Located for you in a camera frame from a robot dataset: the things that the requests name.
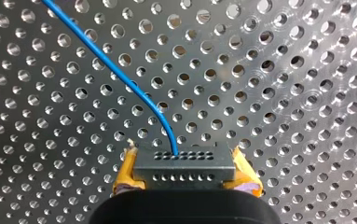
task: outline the blue wire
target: blue wire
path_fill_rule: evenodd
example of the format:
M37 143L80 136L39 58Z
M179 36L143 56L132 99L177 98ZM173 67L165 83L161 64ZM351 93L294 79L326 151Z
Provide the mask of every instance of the blue wire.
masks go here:
M125 74L122 70L119 69L109 58L100 50L84 32L65 14L58 6L53 3L53 0L42 0L44 4L53 11L53 13L66 25L74 34L82 40L82 42L88 46L88 48L109 68L119 77L119 79L128 85L141 100L143 100L149 108L155 113L155 115L160 120L161 125L164 130L166 130L167 136L170 139L170 145L172 147L172 154L178 155L178 146L175 140L174 133L170 127L169 122L164 118L163 114L160 113L158 107L152 102L151 99L139 88L137 87Z

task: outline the perforated metal sheet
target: perforated metal sheet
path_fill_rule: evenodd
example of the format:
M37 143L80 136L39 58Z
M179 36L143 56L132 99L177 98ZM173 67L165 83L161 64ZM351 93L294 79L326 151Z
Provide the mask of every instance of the perforated metal sheet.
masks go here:
M239 145L283 223L357 223L357 1L56 1L178 143ZM39 0L0 0L0 223L87 222L145 105Z

